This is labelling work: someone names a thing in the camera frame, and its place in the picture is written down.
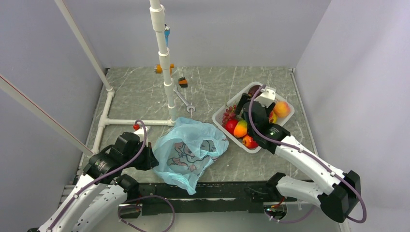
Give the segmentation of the red yellow fake apple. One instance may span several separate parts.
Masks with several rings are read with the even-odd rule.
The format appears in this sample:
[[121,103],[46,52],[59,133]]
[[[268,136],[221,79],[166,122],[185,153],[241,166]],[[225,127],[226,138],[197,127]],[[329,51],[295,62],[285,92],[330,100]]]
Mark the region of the red yellow fake apple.
[[242,138],[242,144],[248,149],[255,149],[259,146],[257,142],[255,142],[254,139],[249,135],[246,135]]

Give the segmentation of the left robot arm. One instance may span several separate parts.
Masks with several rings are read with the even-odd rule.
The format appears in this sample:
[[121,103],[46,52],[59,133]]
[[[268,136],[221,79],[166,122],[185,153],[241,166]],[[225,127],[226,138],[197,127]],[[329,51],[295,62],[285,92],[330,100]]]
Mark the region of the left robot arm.
[[141,196],[140,184],[119,169],[147,171],[158,165],[146,132],[124,132],[114,145],[90,158],[75,187],[57,211],[31,232],[89,232],[111,210]]

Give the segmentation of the orange fake fruit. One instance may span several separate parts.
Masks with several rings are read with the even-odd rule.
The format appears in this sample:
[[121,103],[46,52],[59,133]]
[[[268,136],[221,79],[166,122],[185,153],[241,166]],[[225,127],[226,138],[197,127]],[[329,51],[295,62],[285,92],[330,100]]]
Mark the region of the orange fake fruit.
[[233,135],[235,138],[243,138],[244,136],[247,135],[248,131],[248,124],[246,122],[246,120],[240,120],[238,121],[238,123],[236,124],[235,128],[234,128],[234,132]]

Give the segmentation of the fake peach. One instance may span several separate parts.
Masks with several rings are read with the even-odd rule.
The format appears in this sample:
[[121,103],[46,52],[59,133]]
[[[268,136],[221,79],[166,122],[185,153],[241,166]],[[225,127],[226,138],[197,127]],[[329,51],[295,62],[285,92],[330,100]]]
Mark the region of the fake peach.
[[273,112],[279,118],[285,118],[291,113],[291,108],[286,101],[277,101]]

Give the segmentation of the light blue plastic bag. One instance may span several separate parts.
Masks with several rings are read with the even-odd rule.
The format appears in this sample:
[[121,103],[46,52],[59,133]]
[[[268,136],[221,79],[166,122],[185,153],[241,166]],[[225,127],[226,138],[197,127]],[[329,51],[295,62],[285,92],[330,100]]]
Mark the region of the light blue plastic bag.
[[154,145],[153,154],[159,164],[153,172],[165,183],[194,195],[200,177],[228,145],[228,138],[214,125],[179,117]]

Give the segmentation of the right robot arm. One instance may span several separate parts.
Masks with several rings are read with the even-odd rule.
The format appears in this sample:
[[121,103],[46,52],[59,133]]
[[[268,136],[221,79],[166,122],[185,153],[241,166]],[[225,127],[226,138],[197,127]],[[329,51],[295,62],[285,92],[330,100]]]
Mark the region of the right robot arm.
[[288,130],[271,123],[267,107],[250,94],[241,95],[235,114],[246,121],[248,135],[260,148],[286,159],[311,178],[311,182],[307,182],[276,173],[266,183],[269,199],[303,200],[339,223],[346,219],[356,223],[366,221],[367,209],[361,196],[359,174],[353,170],[344,172],[306,149]]

